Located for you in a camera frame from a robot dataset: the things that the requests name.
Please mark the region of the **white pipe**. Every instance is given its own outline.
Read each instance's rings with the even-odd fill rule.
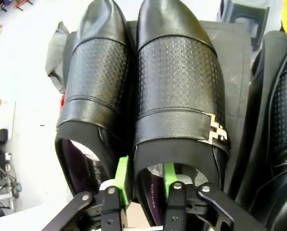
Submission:
[[[12,197],[13,197],[12,193],[2,194],[0,195],[0,200],[10,199]]]

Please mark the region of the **silver buckle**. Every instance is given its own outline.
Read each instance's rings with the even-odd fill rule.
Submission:
[[[223,127],[215,121],[215,115],[210,113],[205,113],[206,115],[211,117],[210,126],[215,128],[216,131],[209,132],[209,139],[208,140],[201,140],[201,142],[212,144],[213,138],[218,139],[220,138],[221,141],[227,140],[227,132],[223,129]]]

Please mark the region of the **gray fabric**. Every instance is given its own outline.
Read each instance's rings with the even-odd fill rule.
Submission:
[[[51,78],[52,83],[61,94],[65,92],[63,80],[63,56],[68,35],[69,31],[63,22],[60,22],[48,44],[45,64],[47,76]]]

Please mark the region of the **shoe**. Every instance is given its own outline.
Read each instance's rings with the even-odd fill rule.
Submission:
[[[261,149],[266,154],[266,175],[249,209],[270,231],[287,231],[287,55],[274,78],[266,109]]]
[[[224,81],[207,33],[179,0],[143,2],[137,27],[137,66],[137,192],[150,225],[162,225],[163,210],[156,210],[155,204],[164,196],[151,192],[156,187],[160,191],[163,182],[151,176],[149,167],[174,163],[177,174],[187,171],[194,178],[198,171],[223,188],[230,152]]]
[[[95,0],[73,40],[56,153],[71,192],[98,193],[130,155],[129,101],[133,52],[118,5]]]

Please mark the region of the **white floor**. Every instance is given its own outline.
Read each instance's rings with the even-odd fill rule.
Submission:
[[[67,185],[54,150],[61,95],[46,76],[47,45],[59,21],[76,30],[91,0],[34,0],[24,11],[0,13],[0,98],[16,101],[9,150],[23,191],[17,211],[66,201]],[[136,20],[142,0],[116,0]],[[183,0],[200,20],[215,21],[220,0]],[[280,28],[281,0],[271,1],[267,30]]]

